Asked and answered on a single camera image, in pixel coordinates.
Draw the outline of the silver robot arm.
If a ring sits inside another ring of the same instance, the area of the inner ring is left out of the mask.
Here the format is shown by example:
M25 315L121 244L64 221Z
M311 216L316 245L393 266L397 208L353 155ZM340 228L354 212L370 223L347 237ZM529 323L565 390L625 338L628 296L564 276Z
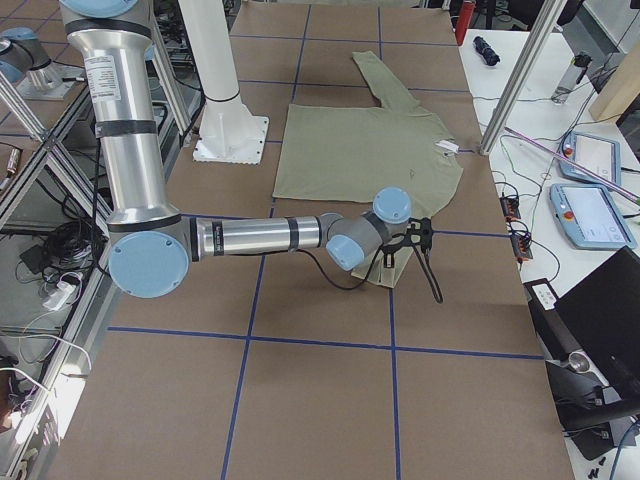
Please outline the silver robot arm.
M61 84L49 54L28 27L1 32L1 73L13 84L28 78L38 91L48 91Z
M325 249L344 270L412 249L426 264L432 244L428 219L412 214L409 195L381 190L372 208L354 219L319 216L214 220L185 216L166 191L146 69L153 5L149 1L64 1L69 42L84 59L114 205L107 226L109 273L140 298L168 294L191 263L205 256L261 256Z

